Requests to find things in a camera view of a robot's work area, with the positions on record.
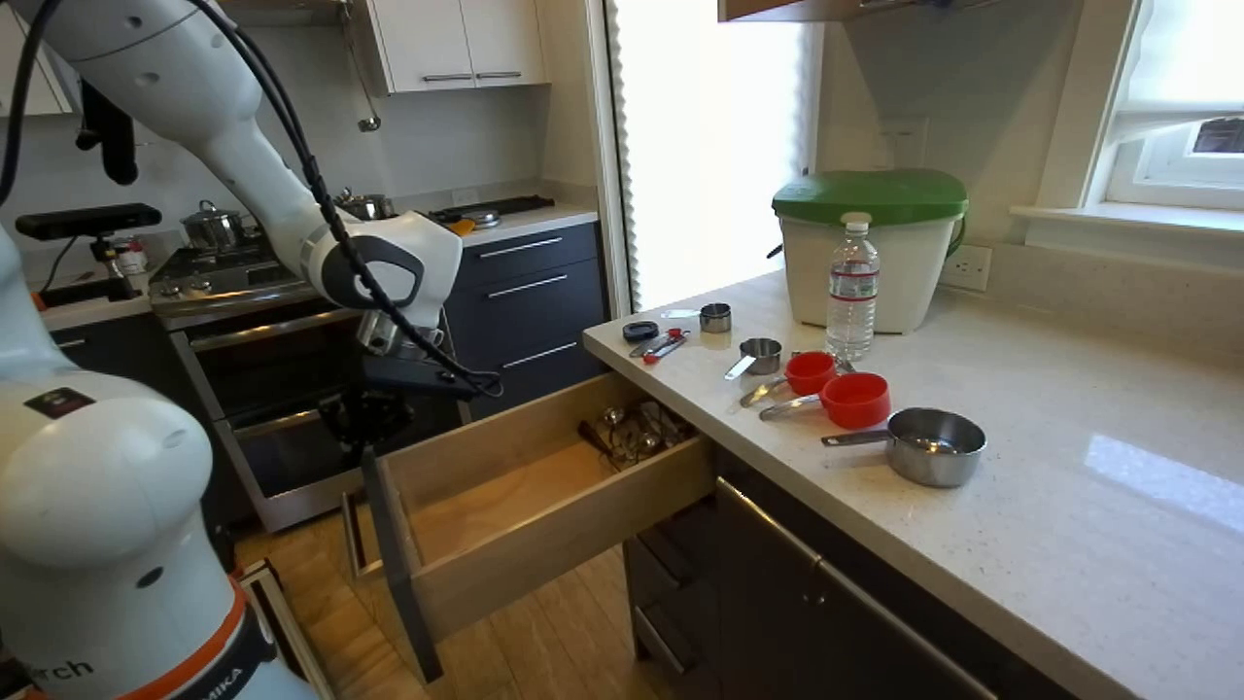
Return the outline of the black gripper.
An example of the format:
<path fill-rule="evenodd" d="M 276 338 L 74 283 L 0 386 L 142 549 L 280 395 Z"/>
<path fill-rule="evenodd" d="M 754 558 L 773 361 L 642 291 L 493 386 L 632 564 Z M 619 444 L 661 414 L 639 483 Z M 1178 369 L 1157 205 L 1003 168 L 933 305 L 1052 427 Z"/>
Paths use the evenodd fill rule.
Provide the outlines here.
<path fill-rule="evenodd" d="M 500 374 L 462 367 L 440 326 L 403 336 L 390 317 L 364 310 L 342 389 L 318 417 L 344 446 L 408 446 L 449 431 L 462 402 L 497 389 Z"/>

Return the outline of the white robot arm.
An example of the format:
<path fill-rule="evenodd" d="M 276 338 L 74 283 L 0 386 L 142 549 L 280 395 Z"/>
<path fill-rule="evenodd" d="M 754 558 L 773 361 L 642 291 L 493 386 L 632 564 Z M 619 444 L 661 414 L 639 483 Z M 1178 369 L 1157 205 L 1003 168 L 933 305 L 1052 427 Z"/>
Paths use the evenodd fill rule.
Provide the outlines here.
<path fill-rule="evenodd" d="M 198 155 L 321 299 L 423 338 L 462 242 L 420 216 L 344 221 L 256 112 L 280 98 L 217 0 L 10 0 L 119 112 Z M 74 367 L 19 273 L 0 297 L 0 637 L 39 700 L 316 700 L 208 549 L 207 427 Z"/>

